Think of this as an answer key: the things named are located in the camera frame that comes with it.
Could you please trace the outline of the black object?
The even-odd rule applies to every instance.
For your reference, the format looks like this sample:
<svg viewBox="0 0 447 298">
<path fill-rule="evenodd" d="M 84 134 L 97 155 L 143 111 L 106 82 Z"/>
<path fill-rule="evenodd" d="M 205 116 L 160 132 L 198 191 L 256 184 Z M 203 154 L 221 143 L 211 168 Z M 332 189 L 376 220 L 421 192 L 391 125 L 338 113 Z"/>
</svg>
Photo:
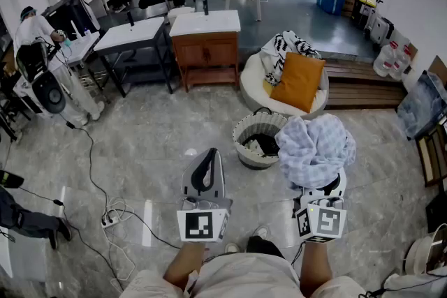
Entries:
<svg viewBox="0 0 447 298">
<path fill-rule="evenodd" d="M 274 137 L 263 133 L 250 136 L 242 144 L 247 149 L 262 156 L 276 156 L 279 152 L 279 146 Z"/>
</svg>

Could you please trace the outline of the orange cushion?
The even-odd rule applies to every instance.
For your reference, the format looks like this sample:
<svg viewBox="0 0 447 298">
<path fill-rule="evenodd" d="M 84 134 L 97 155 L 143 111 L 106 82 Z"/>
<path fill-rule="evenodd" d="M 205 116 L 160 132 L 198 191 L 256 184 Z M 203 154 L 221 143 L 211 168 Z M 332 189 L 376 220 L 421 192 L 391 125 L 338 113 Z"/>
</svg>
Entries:
<svg viewBox="0 0 447 298">
<path fill-rule="evenodd" d="M 270 97 L 310 113 L 324 65 L 325 60 L 287 52 L 280 83 Z"/>
</svg>

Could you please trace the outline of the white grey woven laundry basket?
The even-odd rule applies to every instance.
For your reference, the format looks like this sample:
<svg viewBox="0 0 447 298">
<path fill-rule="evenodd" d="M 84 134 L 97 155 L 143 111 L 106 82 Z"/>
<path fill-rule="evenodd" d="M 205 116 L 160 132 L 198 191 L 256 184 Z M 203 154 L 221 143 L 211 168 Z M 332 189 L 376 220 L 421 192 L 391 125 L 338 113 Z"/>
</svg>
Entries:
<svg viewBox="0 0 447 298">
<path fill-rule="evenodd" d="M 274 137 L 286 125 L 288 119 L 268 107 L 260 107 L 252 114 L 241 119 L 233 129 L 233 143 L 241 163 L 252 170 L 264 170 L 274 165 L 276 156 L 262 156 L 247 149 L 242 143 L 250 136 L 263 133 Z"/>
</svg>

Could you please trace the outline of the person's white shirt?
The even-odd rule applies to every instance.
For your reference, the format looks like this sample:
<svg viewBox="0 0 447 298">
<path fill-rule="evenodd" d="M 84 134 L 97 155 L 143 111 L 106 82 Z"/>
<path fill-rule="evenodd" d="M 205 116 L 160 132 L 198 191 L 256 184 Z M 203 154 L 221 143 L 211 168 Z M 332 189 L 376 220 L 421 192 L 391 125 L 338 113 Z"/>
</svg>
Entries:
<svg viewBox="0 0 447 298">
<path fill-rule="evenodd" d="M 260 253 L 231 253 L 189 275 L 185 290 L 149 270 L 141 271 L 119 298 L 305 298 L 300 276 L 285 260 Z M 365 290 L 348 276 L 334 277 L 310 298 L 359 298 Z"/>
</svg>

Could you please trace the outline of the person's right forearm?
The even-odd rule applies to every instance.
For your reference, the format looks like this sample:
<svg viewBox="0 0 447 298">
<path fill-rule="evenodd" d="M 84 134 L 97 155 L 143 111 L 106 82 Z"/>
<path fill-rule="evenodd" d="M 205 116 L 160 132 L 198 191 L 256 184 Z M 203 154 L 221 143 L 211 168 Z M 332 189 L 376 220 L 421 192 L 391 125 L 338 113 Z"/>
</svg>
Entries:
<svg viewBox="0 0 447 298">
<path fill-rule="evenodd" d="M 300 291 L 305 298 L 332 279 L 332 270 L 325 244 L 307 242 L 301 266 Z"/>
</svg>

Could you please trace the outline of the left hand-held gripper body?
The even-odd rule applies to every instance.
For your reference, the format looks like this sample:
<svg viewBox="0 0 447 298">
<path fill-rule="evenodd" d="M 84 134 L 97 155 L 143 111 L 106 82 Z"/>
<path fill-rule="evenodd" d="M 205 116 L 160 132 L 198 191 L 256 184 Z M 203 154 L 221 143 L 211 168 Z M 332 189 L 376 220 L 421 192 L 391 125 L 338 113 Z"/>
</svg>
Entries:
<svg viewBox="0 0 447 298">
<path fill-rule="evenodd" d="M 177 210 L 180 239 L 183 242 L 216 243 L 223 240 L 233 201 L 228 198 L 204 198 L 188 186 L 181 194 Z"/>
</svg>

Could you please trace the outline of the black frame washbasin stand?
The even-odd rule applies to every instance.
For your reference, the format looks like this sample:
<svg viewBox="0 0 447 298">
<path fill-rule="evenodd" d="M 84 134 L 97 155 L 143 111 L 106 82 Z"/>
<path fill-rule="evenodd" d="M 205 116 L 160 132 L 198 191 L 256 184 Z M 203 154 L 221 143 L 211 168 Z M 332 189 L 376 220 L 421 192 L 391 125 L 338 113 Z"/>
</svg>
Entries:
<svg viewBox="0 0 447 298">
<path fill-rule="evenodd" d="M 94 51 L 122 97 L 125 84 L 145 82 L 164 82 L 168 93 L 173 93 L 174 56 L 163 17 L 111 27 Z"/>
</svg>

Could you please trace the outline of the person's black trousers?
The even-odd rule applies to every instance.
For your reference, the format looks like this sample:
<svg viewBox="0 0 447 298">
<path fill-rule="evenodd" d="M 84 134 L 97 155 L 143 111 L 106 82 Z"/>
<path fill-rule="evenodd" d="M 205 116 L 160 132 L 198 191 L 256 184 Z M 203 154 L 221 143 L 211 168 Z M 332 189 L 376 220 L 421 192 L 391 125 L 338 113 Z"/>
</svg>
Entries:
<svg viewBox="0 0 447 298">
<path fill-rule="evenodd" d="M 280 258 L 284 258 L 281 251 L 276 247 L 276 245 L 273 242 L 267 239 L 263 239 L 258 235 L 251 236 L 248 239 L 246 252 L 273 255 Z"/>
</svg>

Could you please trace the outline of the yellow box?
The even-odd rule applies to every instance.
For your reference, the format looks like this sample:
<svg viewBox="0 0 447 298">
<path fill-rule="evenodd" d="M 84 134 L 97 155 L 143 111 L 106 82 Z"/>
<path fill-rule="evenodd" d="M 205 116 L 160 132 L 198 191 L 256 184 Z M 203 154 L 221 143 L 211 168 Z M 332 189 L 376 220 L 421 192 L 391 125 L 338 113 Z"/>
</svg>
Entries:
<svg viewBox="0 0 447 298">
<path fill-rule="evenodd" d="M 376 0 L 354 0 L 351 19 L 360 21 L 364 16 L 369 17 L 373 8 L 376 8 Z"/>
</svg>

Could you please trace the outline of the small white side table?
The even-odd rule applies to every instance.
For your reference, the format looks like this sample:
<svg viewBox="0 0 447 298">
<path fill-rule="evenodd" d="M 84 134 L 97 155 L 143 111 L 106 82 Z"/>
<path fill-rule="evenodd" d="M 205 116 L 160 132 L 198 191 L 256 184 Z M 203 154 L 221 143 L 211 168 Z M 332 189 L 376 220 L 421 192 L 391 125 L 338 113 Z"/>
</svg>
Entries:
<svg viewBox="0 0 447 298">
<path fill-rule="evenodd" d="M 72 41 L 70 46 L 62 45 L 50 60 L 49 70 L 53 72 L 65 67 L 72 73 L 77 73 L 77 67 L 84 66 L 86 58 L 94 51 L 99 38 L 100 33 L 94 32 Z"/>
</svg>

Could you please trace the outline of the person's left forearm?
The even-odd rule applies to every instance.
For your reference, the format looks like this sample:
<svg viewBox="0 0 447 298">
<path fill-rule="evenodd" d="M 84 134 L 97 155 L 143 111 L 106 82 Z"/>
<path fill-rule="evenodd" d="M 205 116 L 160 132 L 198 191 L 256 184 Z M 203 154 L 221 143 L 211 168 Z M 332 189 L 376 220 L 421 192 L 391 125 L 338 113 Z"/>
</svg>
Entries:
<svg viewBox="0 0 447 298">
<path fill-rule="evenodd" d="M 205 253 L 205 243 L 184 242 L 183 246 L 168 266 L 163 279 L 170 284 L 185 290 L 189 275 L 199 272 Z"/>
</svg>

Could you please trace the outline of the light blue checked clothes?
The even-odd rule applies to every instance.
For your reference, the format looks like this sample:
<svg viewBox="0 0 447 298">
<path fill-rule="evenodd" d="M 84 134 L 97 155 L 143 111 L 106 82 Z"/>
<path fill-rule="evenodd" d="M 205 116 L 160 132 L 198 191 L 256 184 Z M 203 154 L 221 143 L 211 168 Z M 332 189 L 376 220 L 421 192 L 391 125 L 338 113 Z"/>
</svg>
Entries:
<svg viewBox="0 0 447 298">
<path fill-rule="evenodd" d="M 291 117 L 275 135 L 279 167 L 292 189 L 323 188 L 356 159 L 356 141 L 339 117 Z"/>
</svg>

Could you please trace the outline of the wooden vanity cabinet white basin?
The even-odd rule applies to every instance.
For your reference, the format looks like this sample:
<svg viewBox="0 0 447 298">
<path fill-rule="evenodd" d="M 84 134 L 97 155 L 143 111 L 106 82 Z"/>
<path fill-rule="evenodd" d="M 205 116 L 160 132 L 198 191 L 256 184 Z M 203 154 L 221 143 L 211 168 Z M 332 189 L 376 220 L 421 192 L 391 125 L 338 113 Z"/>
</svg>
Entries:
<svg viewBox="0 0 447 298">
<path fill-rule="evenodd" d="M 239 85 L 236 10 L 179 15 L 170 30 L 185 91 L 194 85 Z"/>
</svg>

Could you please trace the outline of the clear water jug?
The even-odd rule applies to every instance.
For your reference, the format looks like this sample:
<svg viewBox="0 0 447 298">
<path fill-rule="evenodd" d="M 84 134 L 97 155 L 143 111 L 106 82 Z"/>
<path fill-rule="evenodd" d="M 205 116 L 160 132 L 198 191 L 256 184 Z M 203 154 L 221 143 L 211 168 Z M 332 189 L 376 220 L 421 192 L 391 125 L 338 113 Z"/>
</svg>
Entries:
<svg viewBox="0 0 447 298">
<path fill-rule="evenodd" d="M 403 49 L 395 50 L 395 57 L 390 68 L 389 75 L 396 81 L 402 79 L 403 72 L 407 69 L 411 63 L 411 52 L 408 45 L 405 45 Z"/>
<path fill-rule="evenodd" d="M 386 77 L 389 74 L 395 62 L 397 48 L 398 44 L 395 41 L 391 41 L 381 48 L 373 63 L 373 70 L 378 76 Z"/>
</svg>

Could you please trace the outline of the black white patterned blanket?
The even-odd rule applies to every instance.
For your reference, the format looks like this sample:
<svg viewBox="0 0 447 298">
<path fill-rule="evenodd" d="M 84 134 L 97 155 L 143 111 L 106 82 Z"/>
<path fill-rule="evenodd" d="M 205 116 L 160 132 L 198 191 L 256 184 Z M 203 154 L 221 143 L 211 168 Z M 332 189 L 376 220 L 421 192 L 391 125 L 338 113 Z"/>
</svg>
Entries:
<svg viewBox="0 0 447 298">
<path fill-rule="evenodd" d="M 277 33 L 261 48 L 261 61 L 265 69 L 265 80 L 272 86 L 281 81 L 286 55 L 288 52 L 305 57 L 321 59 L 321 55 L 294 31 Z"/>
</svg>

